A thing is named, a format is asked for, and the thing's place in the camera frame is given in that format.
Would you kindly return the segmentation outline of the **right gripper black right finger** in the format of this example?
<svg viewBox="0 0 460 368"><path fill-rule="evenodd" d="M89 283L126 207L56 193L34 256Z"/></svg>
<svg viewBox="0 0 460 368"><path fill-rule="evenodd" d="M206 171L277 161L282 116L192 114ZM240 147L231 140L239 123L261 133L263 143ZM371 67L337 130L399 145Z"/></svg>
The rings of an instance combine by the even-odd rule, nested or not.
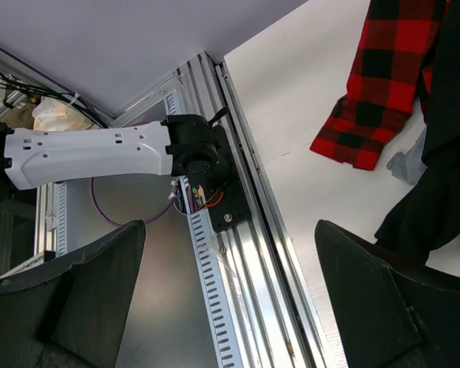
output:
<svg viewBox="0 0 460 368"><path fill-rule="evenodd" d="M350 367L460 367L460 277L331 221L314 239Z"/></svg>

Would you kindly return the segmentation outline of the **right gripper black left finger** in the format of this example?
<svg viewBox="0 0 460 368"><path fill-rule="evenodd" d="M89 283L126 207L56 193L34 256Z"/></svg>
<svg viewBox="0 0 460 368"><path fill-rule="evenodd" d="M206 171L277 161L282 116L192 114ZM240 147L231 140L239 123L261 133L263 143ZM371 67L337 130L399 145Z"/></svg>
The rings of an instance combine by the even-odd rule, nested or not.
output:
<svg viewBox="0 0 460 368"><path fill-rule="evenodd" d="M145 239L131 221L0 278L0 367L115 366Z"/></svg>

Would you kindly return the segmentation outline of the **black button shirt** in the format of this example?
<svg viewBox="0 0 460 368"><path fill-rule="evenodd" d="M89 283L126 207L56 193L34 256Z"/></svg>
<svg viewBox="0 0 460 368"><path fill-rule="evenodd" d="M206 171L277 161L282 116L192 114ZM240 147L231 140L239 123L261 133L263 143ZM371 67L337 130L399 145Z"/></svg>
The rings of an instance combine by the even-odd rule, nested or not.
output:
<svg viewBox="0 0 460 368"><path fill-rule="evenodd" d="M424 264L460 234L460 1L439 36L422 161L426 170L386 215L376 245Z"/></svg>

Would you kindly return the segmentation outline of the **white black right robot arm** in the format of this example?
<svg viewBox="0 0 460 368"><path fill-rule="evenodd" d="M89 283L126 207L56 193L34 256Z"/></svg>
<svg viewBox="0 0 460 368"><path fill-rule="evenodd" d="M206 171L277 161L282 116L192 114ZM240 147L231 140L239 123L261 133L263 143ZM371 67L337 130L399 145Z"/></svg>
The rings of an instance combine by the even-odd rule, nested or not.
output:
<svg viewBox="0 0 460 368"><path fill-rule="evenodd" d="M172 115L121 129L48 132L0 122L0 201L50 182L121 174L184 175L217 192L232 216L237 181L215 121ZM460 367L460 278L373 245L327 220L315 228L320 266L351 367Z"/></svg>

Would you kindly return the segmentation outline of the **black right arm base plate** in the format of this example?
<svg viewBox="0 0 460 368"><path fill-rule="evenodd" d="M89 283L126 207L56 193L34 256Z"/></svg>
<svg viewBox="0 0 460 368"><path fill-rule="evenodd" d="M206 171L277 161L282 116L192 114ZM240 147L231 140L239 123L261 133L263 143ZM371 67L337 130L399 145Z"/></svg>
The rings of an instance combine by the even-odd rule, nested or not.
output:
<svg viewBox="0 0 460 368"><path fill-rule="evenodd" d="M224 159L228 164L228 168L223 170L224 179L218 186L215 201L211 201L209 207L212 228L219 233L251 221L252 214L225 130L219 125L215 125L212 130L220 161Z"/></svg>

